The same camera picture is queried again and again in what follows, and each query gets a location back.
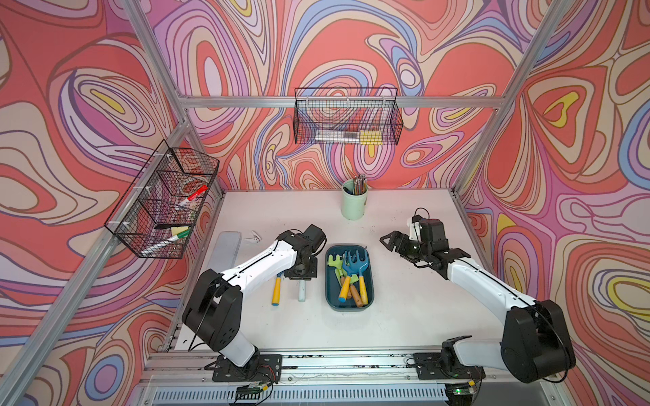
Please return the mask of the light blue rake pale handle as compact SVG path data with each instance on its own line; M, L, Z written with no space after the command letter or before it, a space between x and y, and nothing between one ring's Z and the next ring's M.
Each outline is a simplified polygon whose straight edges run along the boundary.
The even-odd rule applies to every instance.
M300 303L306 301L306 280L299 281L298 301Z

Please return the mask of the teal storage box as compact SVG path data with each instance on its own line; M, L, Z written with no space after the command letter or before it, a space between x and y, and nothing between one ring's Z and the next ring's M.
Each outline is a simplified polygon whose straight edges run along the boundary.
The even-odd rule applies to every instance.
M371 261L370 261L370 255L369 252L367 251L368 254L368 259L370 262L369 268L364 272L364 278L367 284L367 293L368 293L368 298L369 298L369 304L366 306L363 306L361 308L357 308L355 306L355 303L352 299L347 299L345 303L340 303L339 302L339 295L340 295L340 285L337 281L337 277L335 276L333 267L330 267L328 265L328 256L330 254L332 255L343 255L344 260L345 260L345 253L347 251L351 251L352 253L355 253L357 250L360 251L362 254L364 250L367 251L367 248L362 246L362 245L332 245L326 254L326 271L325 271L325 298L326 301L328 302L329 306L339 312L360 312L365 310L367 307L371 306L373 304L373 301L375 299L375 289L374 289L374 280L373 280L373 274L372 274L372 266L371 266ZM358 282L355 283L355 287L359 291L359 284Z

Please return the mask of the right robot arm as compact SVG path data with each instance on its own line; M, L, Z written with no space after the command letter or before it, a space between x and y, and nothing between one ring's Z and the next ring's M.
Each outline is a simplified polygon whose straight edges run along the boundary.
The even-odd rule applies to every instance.
M445 374L456 377L462 370L488 367L507 370L523 383L554 382L555 375L567 378L577 360L559 305L523 294L486 271L465 250L450 247L440 220L415 215L409 229L388 233L380 242L414 267L429 268L467 291L503 327L499 339L465 335L444 341L438 363Z

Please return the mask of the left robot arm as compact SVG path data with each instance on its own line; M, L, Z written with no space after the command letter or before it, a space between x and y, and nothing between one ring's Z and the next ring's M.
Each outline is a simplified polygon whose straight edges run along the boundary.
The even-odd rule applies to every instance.
M232 365L247 367L258 348L240 331L245 297L272 277L306 281L317 277L317 255L326 240L314 224L303 232L287 230L236 267L202 272L182 314L183 323Z

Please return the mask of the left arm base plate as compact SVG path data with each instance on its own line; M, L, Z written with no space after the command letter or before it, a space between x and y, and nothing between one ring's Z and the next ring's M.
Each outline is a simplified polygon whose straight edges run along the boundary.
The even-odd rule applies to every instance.
M217 383L230 382L278 382L282 374L282 355L254 355L242 367L238 367L223 355L215 362L208 364L204 370L213 372L212 381Z

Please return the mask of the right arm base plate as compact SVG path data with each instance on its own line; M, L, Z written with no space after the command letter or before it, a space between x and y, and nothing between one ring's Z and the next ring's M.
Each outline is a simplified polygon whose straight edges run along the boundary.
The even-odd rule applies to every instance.
M414 353L416 373L422 381L480 381L486 377L479 366L465 366L448 353Z

